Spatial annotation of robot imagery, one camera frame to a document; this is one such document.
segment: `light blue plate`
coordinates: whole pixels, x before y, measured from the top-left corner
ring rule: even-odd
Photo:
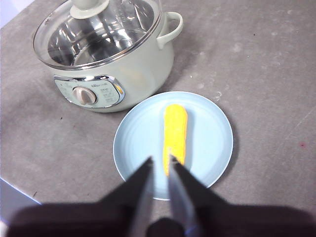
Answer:
[[[113,154],[126,180],[149,157],[155,162],[154,198],[168,200],[167,177],[162,167],[163,114],[170,104],[188,113],[185,167],[210,187],[223,174],[233,151],[232,128],[221,109],[189,92],[166,92],[144,100],[122,120],[114,138]]]

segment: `white wall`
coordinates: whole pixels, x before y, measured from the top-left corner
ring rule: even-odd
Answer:
[[[34,0],[0,0],[1,28]]]

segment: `lid knob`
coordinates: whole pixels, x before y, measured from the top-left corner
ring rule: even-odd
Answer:
[[[70,15],[76,19],[86,19],[102,12],[110,0],[71,0]]]

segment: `metal rim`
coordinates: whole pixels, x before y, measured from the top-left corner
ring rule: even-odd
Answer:
[[[92,62],[92,63],[86,63],[86,64],[81,64],[81,65],[77,65],[77,66],[68,66],[68,65],[52,65],[49,64],[47,62],[45,62],[44,60],[41,59],[41,57],[39,57],[39,55],[37,54],[36,50],[35,50],[35,38],[37,35],[38,30],[40,29],[40,27],[43,25],[43,23],[47,20],[47,18],[53,13],[51,12],[50,14],[48,14],[48,16],[46,16],[46,18],[40,23],[40,25],[38,26],[38,28],[36,29],[34,36],[33,36],[33,51],[35,52],[37,58],[42,61],[43,63],[45,63],[47,66],[51,67],[51,68],[55,68],[55,69],[59,69],[59,70],[63,70],[63,71],[79,71],[79,70],[86,70],[86,69],[92,69],[92,68],[97,68],[100,66],[104,66],[106,64],[112,63],[118,59],[120,59],[121,57],[133,52],[134,50],[136,50],[139,46],[141,46],[151,35],[152,33],[155,31],[155,29],[157,28],[160,20],[161,20],[161,16],[162,16],[162,8],[161,8],[161,2],[160,0],[158,0],[158,8],[159,8],[159,13],[158,13],[158,17],[156,19],[156,21],[152,24],[152,26],[150,27],[150,29],[146,32],[146,34],[140,38],[137,42],[135,42],[131,47],[128,47],[124,50],[122,50],[121,52],[96,61],[96,62]]]

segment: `control panel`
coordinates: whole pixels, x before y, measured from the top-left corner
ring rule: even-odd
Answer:
[[[119,82],[111,76],[67,78],[54,76],[63,96],[71,103],[85,108],[107,108],[120,103],[125,92]]]

